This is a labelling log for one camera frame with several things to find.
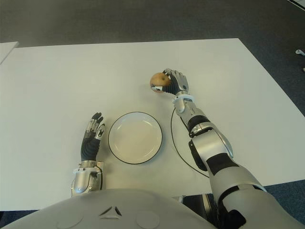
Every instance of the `robot finger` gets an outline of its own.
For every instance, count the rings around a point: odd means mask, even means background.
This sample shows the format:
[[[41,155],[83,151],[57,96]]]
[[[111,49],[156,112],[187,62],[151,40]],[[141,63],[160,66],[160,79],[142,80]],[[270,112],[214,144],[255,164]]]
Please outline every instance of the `robot finger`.
[[[97,120],[101,117],[101,115],[102,115],[101,113],[97,112],[92,116],[91,120],[87,125],[84,138],[88,138],[95,135],[96,128],[98,126],[98,124],[96,125],[96,123]]]
[[[99,124],[100,124],[101,121],[104,119],[104,117],[102,116],[102,114],[101,114],[101,113],[99,113],[99,114],[100,114],[99,118],[96,119],[96,120],[94,121],[94,123],[93,123],[92,136],[95,135],[95,133],[96,133],[98,127],[99,127]]]
[[[95,138],[101,140],[102,134],[105,132],[105,123],[101,123],[96,130]]]

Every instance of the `white table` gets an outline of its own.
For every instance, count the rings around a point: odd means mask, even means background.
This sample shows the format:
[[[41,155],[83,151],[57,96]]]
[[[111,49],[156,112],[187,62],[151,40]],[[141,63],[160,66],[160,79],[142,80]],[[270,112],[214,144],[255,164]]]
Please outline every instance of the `white table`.
[[[196,104],[227,136],[235,160],[263,185],[305,178],[305,118],[238,39],[17,48],[0,70],[0,210],[40,209],[70,197],[84,129],[96,111],[108,129],[121,115],[146,112],[163,131],[158,154],[141,165],[116,159],[103,137],[105,188],[166,196],[211,192],[209,180],[176,154],[171,96],[149,89],[165,68],[188,79]],[[188,135],[174,138],[188,161]]]
[[[10,54],[10,52],[18,46],[18,42],[0,43],[0,64]]]

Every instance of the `silver robot hand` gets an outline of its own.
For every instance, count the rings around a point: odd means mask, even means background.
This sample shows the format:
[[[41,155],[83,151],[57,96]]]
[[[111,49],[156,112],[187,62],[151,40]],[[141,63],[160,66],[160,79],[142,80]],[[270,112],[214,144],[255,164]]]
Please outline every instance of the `silver robot hand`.
[[[170,79],[171,83],[168,86],[151,85],[151,89],[154,91],[163,91],[174,95],[188,94],[189,85],[187,83],[185,75],[172,70],[165,69],[163,73]]]
[[[105,131],[105,119],[96,113],[90,119],[81,144],[80,167],[73,172],[75,180],[71,186],[71,194],[79,195],[102,188],[102,162],[96,161],[102,134]]]

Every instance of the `robot forearm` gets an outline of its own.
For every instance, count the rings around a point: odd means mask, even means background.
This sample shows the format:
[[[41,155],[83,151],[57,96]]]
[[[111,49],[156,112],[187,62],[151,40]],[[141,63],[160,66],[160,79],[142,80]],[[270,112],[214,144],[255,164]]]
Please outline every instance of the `robot forearm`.
[[[189,131],[189,147],[197,166],[208,171],[219,219],[224,228],[304,228],[287,214],[257,179],[232,160],[233,151],[227,138],[196,107],[188,94],[186,77],[166,69],[169,86],[157,87],[175,95],[173,104]]]

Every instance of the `black cable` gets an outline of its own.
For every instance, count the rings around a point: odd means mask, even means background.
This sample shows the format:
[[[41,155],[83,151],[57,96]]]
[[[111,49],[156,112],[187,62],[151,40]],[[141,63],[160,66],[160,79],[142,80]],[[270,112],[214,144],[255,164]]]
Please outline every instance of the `black cable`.
[[[175,147],[177,154],[179,155],[179,157],[181,158],[181,160],[184,161],[185,164],[187,164],[187,165],[188,165],[189,167],[191,167],[193,170],[195,170],[196,172],[200,173],[201,175],[204,175],[205,177],[209,178],[206,174],[200,172],[199,170],[197,170],[197,169],[195,169],[193,166],[191,166],[189,163],[187,163],[187,162],[184,160],[184,158],[180,155],[180,153],[179,153],[179,151],[178,151],[178,149],[177,149],[177,147],[176,147],[175,141],[174,141],[174,139],[173,139],[173,113],[172,113],[172,117],[171,117],[171,133],[172,133],[173,146]]]

